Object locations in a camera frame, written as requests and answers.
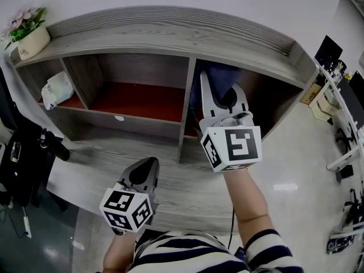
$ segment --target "dark blue cloth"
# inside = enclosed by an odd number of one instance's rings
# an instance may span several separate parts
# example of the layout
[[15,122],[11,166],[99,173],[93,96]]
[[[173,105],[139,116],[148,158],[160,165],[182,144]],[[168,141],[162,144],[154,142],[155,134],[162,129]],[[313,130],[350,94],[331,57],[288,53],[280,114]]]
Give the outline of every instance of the dark blue cloth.
[[191,96],[189,98],[189,107],[192,110],[198,110],[202,107],[200,83],[200,74],[202,71],[207,73],[210,84],[215,86],[216,94],[219,97],[218,100],[224,97],[225,93],[234,85],[240,76],[240,69],[237,67],[209,61],[197,61],[193,75]]

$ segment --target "forearm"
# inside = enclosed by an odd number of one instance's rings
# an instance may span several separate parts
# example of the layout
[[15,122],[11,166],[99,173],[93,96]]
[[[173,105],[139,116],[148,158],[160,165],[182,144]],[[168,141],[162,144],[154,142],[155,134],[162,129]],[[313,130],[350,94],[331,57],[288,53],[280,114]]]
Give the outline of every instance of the forearm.
[[104,273],[124,272],[132,264],[135,234],[116,235],[104,257]]
[[267,201],[247,169],[224,173],[243,244],[264,229],[273,229]]

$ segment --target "black and white striped shirt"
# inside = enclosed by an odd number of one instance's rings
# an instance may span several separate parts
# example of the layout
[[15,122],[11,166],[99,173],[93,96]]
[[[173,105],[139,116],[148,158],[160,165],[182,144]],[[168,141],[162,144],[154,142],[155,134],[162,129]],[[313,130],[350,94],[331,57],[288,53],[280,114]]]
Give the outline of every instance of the black and white striped shirt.
[[253,236],[245,253],[247,262],[209,234],[171,231],[138,246],[129,272],[303,272],[275,230]]

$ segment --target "flower pot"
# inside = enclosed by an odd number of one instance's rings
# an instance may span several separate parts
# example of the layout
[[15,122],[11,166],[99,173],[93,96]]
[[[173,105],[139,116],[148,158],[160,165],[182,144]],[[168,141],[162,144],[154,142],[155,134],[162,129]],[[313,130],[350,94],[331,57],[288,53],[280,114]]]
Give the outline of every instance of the flower pot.
[[39,26],[35,31],[18,41],[20,58],[25,61],[34,57],[51,41],[51,37],[44,26]]

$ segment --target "shirt sleeve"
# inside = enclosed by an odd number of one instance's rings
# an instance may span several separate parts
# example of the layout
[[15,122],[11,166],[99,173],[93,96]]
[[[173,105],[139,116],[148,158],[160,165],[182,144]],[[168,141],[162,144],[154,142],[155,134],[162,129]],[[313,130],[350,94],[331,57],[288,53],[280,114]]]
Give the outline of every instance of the shirt sleeve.
[[275,230],[254,235],[246,244],[245,253],[252,270],[274,268],[282,273],[303,273],[300,263]]

